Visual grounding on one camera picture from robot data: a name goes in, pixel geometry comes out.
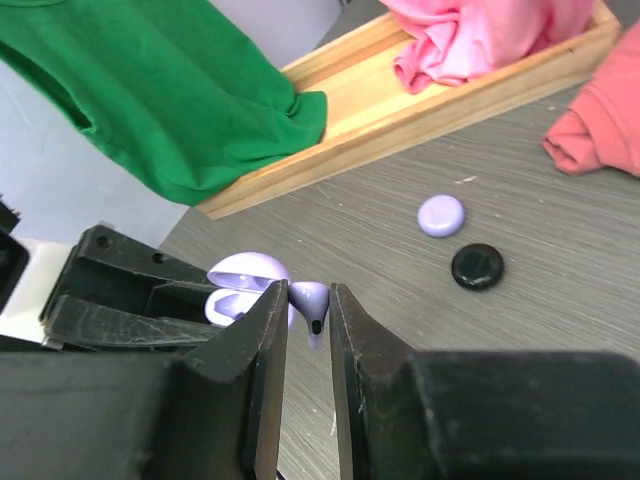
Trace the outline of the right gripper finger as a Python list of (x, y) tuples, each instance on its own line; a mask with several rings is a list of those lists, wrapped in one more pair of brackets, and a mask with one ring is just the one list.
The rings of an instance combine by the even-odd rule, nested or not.
[(639, 366), (606, 352), (417, 350), (330, 288), (345, 479), (635, 479)]
[(178, 356), (1, 357), (5, 479), (273, 479), (288, 335), (287, 283)]

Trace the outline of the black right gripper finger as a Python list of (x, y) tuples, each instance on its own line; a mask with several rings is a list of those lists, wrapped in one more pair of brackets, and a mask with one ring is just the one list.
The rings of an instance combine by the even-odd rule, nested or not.
[(80, 300), (56, 301), (44, 320), (49, 339), (92, 348), (195, 347), (222, 329), (172, 318), (151, 318)]
[(204, 270), (104, 225), (83, 232), (64, 267), (64, 292), (87, 300), (138, 300), (165, 285), (214, 290)]

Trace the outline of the lilac earbud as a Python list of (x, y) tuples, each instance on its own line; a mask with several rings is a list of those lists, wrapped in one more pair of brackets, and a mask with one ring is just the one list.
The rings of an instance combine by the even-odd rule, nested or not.
[(293, 282), (288, 287), (288, 296), (289, 303), (306, 321), (310, 348), (321, 349), (329, 308), (329, 287), (319, 282)]

